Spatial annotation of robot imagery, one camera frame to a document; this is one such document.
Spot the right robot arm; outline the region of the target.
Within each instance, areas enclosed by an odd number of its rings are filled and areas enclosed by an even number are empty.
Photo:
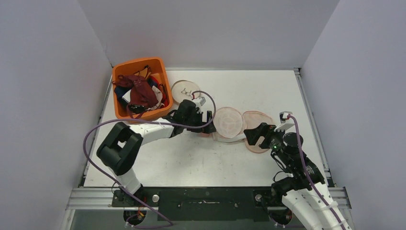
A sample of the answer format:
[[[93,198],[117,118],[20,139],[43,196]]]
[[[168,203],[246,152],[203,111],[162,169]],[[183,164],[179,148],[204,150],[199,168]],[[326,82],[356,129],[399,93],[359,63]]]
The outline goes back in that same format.
[[[300,134],[261,123],[256,128],[245,129],[244,135],[249,145],[263,138],[259,147],[271,150],[271,156],[286,173],[285,178],[271,185],[274,204],[291,210],[307,230],[351,229],[321,171],[304,153]]]

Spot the dark red bra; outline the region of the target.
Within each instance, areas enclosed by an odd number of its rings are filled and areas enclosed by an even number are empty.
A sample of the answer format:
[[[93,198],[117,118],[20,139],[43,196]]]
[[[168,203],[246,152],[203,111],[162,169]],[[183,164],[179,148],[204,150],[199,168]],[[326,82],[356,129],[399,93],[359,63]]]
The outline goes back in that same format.
[[[129,102],[126,111],[131,118],[140,118],[148,109],[160,102],[143,76],[119,75],[118,80],[113,81],[113,85],[128,89]]]

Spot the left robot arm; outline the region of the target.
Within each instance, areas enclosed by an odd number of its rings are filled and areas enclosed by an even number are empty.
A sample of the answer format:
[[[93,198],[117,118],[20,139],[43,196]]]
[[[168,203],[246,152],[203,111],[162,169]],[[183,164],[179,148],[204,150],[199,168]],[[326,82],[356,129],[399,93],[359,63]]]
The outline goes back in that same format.
[[[119,184],[126,189],[124,200],[130,206],[138,206],[143,200],[139,190],[142,184],[137,179],[133,165],[140,148],[150,142],[173,138],[184,130],[194,133],[213,133],[213,113],[207,111],[203,121],[204,97],[183,100],[178,109],[159,118],[153,124],[127,125],[116,123],[96,151],[97,157],[113,173]]]

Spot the white mesh laundry bag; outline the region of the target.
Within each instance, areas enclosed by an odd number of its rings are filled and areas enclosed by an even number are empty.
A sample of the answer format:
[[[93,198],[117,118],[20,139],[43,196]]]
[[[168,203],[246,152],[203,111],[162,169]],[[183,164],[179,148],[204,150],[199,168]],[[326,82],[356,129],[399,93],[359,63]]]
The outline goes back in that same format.
[[[199,90],[200,87],[196,83],[188,80],[179,80],[171,87],[173,100],[177,104],[180,104],[183,100],[192,100],[192,93]]]

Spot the carrot print bra case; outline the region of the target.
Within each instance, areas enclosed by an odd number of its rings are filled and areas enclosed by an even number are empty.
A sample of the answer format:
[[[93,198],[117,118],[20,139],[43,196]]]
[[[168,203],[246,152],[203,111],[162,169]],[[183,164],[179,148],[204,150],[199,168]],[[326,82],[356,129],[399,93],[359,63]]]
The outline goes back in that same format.
[[[216,131],[211,134],[202,133],[203,137],[211,137],[214,141],[233,144],[237,142],[244,142],[246,148],[257,154],[265,153],[267,149],[259,147],[259,141],[255,145],[249,145],[243,131],[246,129],[254,129],[260,123],[267,123],[274,125],[274,120],[260,111],[245,111],[240,113],[237,109],[232,107],[221,107],[217,109],[214,126]]]

